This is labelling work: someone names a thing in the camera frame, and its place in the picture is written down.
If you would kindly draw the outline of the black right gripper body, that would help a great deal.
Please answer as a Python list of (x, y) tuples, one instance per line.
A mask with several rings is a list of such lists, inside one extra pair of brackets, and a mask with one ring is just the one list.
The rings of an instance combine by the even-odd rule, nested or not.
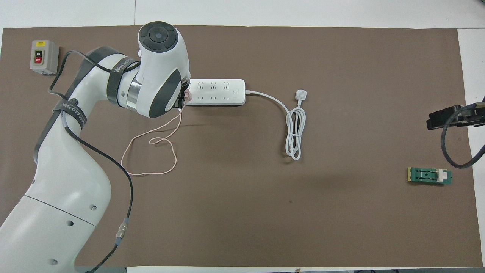
[(485, 124), (485, 103), (477, 102), (463, 106), (458, 110), (457, 127), (480, 127)]

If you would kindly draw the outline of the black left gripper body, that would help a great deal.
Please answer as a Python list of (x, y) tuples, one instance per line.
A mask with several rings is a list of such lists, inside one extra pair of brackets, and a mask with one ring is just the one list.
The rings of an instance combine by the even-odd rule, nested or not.
[(178, 109), (182, 110), (188, 101), (192, 100), (192, 93), (189, 91), (189, 83), (183, 83), (178, 96)]

